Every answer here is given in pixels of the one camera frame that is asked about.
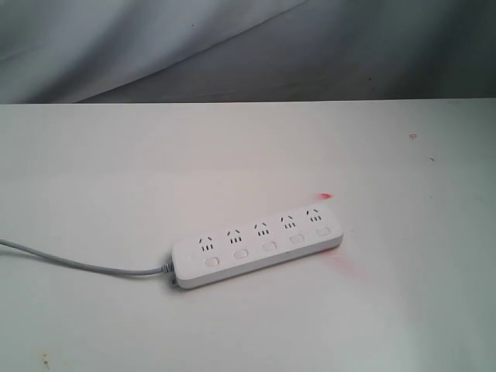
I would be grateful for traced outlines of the white five-outlet power strip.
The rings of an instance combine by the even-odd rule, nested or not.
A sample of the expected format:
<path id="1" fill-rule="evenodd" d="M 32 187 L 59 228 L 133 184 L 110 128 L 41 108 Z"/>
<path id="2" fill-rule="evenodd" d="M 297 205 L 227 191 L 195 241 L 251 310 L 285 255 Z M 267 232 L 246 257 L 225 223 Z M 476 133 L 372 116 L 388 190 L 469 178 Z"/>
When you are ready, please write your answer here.
<path id="1" fill-rule="evenodd" d="M 171 258 L 177 285 L 194 289 L 335 249 L 343 236 L 329 207 L 318 203 L 182 239 Z"/>

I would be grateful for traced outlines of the grey backdrop cloth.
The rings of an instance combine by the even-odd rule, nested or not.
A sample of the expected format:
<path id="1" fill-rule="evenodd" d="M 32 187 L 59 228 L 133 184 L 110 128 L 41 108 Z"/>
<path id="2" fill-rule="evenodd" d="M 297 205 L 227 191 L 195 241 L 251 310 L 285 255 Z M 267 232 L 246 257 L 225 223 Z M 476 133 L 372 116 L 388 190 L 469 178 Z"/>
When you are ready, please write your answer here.
<path id="1" fill-rule="evenodd" d="M 3 1 L 1 101 L 488 98 L 493 1 Z"/>

